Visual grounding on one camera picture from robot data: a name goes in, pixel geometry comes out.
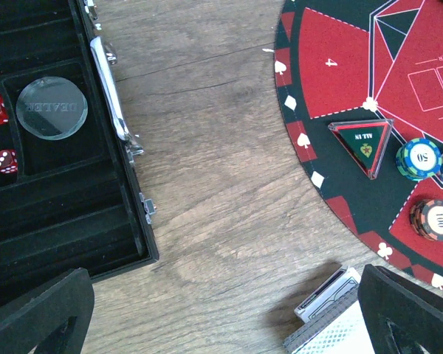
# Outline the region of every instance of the black case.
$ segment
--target black case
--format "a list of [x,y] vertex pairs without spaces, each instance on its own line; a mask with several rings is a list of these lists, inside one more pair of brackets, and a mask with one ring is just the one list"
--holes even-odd
[[[92,10],[83,0],[0,1],[0,93],[10,117],[0,150],[18,156],[15,175],[0,173],[0,306],[70,268],[98,279],[159,257],[132,166],[131,152],[141,151],[115,129],[90,47]],[[71,80],[89,104],[82,128],[59,141],[16,119],[20,92],[45,76]]]

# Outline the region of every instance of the number 4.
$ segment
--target number 4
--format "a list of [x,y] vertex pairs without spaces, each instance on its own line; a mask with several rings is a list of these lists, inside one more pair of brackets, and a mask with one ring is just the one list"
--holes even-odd
[[332,59],[328,58],[328,60],[326,61],[325,65],[327,66],[338,66],[338,64],[333,61]]

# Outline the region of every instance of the round poker mat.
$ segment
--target round poker mat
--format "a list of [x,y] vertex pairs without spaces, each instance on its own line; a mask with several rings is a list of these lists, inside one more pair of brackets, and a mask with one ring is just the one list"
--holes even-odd
[[[274,70],[292,144],[325,202],[380,257],[443,289],[443,243],[408,220],[417,202],[443,199],[443,184],[406,179],[395,163],[415,138],[443,153],[443,1],[286,0]],[[328,129],[367,119],[394,120],[373,181]]]

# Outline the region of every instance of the triangular all in marker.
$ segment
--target triangular all in marker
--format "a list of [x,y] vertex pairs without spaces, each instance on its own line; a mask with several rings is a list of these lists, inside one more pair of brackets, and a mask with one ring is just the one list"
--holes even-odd
[[333,122],[328,128],[369,177],[375,179],[392,131],[393,120]]

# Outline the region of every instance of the wooden floor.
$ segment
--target wooden floor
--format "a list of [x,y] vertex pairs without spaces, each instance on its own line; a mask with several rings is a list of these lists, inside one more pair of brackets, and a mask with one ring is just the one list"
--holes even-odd
[[298,162],[271,49],[282,0],[99,0],[145,142],[161,259],[95,284],[84,353],[284,353],[294,307],[337,267],[385,265]]

